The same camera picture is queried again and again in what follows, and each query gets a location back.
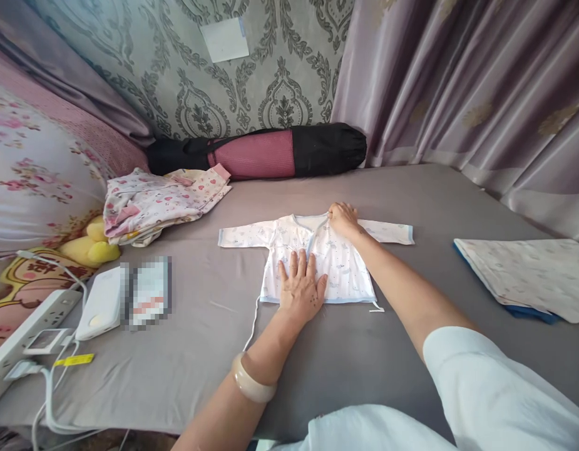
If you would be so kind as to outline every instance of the charger cable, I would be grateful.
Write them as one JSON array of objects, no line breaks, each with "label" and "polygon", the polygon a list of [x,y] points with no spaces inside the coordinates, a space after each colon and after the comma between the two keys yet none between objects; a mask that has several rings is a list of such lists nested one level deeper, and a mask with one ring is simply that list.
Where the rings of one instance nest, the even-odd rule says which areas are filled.
[{"label": "charger cable", "polygon": [[[79,277],[77,277],[75,274],[73,274],[66,266],[62,265],[61,263],[59,263],[57,261],[49,260],[49,259],[40,257],[31,251],[18,251],[16,254],[22,258],[26,258],[29,260],[31,260],[31,259],[32,260],[38,260],[38,261],[42,261],[42,262],[45,262],[48,264],[54,264],[54,265],[58,266],[59,268],[61,268],[83,290],[82,308],[83,309],[85,308],[85,305],[87,303],[88,293],[89,293],[89,290],[87,289],[87,285],[85,285],[85,283]],[[58,361],[61,359],[64,352],[68,349],[68,346],[70,345],[70,343],[72,341],[74,341],[74,351],[72,352],[71,356],[74,356],[78,352],[80,342],[78,340],[67,340],[63,343],[64,346],[62,347],[62,350],[60,351],[60,353],[55,361]],[[27,372],[20,375],[19,377],[26,376],[28,374],[33,374],[33,373],[41,373],[45,377],[45,402],[43,403],[43,405],[41,406],[41,408],[37,412],[37,414],[33,420],[33,425],[31,427],[31,442],[33,444],[33,451],[39,451],[39,445],[37,443],[37,428],[39,427],[39,421],[41,420],[43,413],[45,413],[46,423],[47,423],[48,428],[54,433],[57,433],[60,435],[74,435],[74,434],[78,434],[78,433],[87,432],[86,429],[81,429],[81,428],[69,426],[69,425],[61,425],[53,417],[53,393],[58,388],[59,384],[62,382],[62,379],[64,378],[64,375],[66,374],[66,372],[68,370],[68,367],[67,366],[64,367],[64,370],[62,371],[62,374],[59,376],[58,381],[56,382],[55,386],[53,386],[53,373],[55,372],[55,370],[56,370],[55,365],[53,365],[51,367],[51,369],[49,370],[49,369],[45,368],[44,366],[38,365],[34,362],[32,365],[27,364],[27,367],[25,367],[25,368],[21,367],[21,371],[27,371]],[[92,431],[91,434],[86,434],[85,436],[83,436],[83,438],[88,437],[89,435],[92,435],[93,433],[97,433],[100,431]],[[81,437],[78,437],[78,438],[72,440],[71,442],[74,442],[76,440],[81,440]]]},{"label": "charger cable", "polygon": [[57,266],[58,268],[61,268],[64,270],[64,272],[69,275],[70,277],[72,277],[72,280],[74,280],[76,283],[78,283],[81,288],[83,289],[83,309],[85,308],[85,304],[87,303],[87,295],[89,293],[89,290],[87,290],[87,285],[85,285],[85,283],[79,279],[78,277],[76,277],[72,271],[70,271],[66,266],[62,265],[60,262],[56,262],[55,260],[49,260],[43,257],[39,257],[37,254],[31,252],[31,251],[18,251],[16,252],[16,254],[18,255],[18,257],[22,257],[28,260],[38,260],[38,261],[42,261],[44,263],[49,263],[49,264],[54,264],[55,266]]}]

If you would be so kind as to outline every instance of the purple curtain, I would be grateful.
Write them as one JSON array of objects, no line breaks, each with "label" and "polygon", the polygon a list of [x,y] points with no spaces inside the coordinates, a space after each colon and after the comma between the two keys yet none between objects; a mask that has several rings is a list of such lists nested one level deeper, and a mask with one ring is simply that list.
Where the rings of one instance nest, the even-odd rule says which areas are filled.
[{"label": "purple curtain", "polygon": [[579,241],[579,0],[357,0],[331,120]]},{"label": "purple curtain", "polygon": [[151,127],[24,1],[0,1],[0,50],[49,91],[87,111],[140,147]]}]

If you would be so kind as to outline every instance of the yoga mat bag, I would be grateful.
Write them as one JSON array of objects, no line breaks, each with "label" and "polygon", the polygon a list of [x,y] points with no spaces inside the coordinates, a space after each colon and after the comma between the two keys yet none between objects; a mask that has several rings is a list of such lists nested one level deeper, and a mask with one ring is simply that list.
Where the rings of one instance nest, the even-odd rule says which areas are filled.
[{"label": "yoga mat bag", "polygon": [[345,123],[258,130],[233,138],[158,140],[147,148],[151,172],[207,170],[221,163],[235,180],[316,177],[355,169],[366,137]]}]

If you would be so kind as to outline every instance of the hand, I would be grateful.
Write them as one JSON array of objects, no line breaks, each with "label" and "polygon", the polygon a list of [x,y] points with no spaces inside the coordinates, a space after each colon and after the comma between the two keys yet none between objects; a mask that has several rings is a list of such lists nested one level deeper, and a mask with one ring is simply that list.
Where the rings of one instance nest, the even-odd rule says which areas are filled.
[{"label": "hand", "polygon": [[316,257],[310,254],[306,265],[306,251],[300,251],[298,262],[297,254],[291,253],[289,275],[285,271],[285,265],[279,261],[279,274],[281,275],[281,307],[280,313],[287,313],[304,326],[319,312],[325,301],[327,278],[325,274],[318,282],[315,282]]},{"label": "hand", "polygon": [[338,234],[347,239],[355,232],[362,232],[362,227],[358,224],[358,210],[352,208],[351,204],[334,202],[329,208],[329,224]]}]

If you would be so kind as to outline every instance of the stuffed animal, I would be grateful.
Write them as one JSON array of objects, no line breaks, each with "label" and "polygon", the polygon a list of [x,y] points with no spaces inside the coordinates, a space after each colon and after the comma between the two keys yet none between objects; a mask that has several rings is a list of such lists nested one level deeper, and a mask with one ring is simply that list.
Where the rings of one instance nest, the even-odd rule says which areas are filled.
[{"label": "stuffed animal", "polygon": [[85,229],[87,235],[68,241],[58,248],[58,252],[81,265],[99,268],[103,263],[120,257],[116,244],[108,244],[103,234],[103,216],[95,217]]}]

